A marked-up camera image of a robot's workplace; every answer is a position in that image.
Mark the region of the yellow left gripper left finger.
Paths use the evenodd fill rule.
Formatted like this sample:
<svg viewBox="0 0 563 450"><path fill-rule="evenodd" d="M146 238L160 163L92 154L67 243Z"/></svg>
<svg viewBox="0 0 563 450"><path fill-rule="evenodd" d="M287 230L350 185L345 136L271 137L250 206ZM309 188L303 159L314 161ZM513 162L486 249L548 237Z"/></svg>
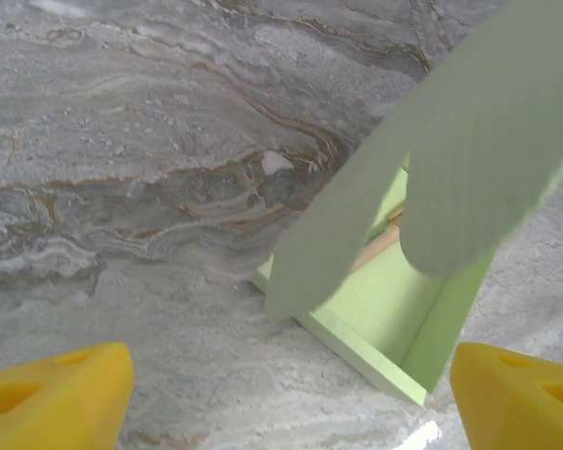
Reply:
<svg viewBox="0 0 563 450"><path fill-rule="evenodd" d="M114 449L133 386L122 342L2 369L0 449Z"/></svg>

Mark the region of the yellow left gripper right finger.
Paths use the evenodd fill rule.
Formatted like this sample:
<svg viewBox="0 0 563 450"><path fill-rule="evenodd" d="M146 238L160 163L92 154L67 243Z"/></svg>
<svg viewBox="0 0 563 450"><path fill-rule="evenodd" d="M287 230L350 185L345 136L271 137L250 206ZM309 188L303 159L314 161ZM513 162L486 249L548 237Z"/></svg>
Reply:
<svg viewBox="0 0 563 450"><path fill-rule="evenodd" d="M563 365L464 342L451 390L474 450L563 450Z"/></svg>

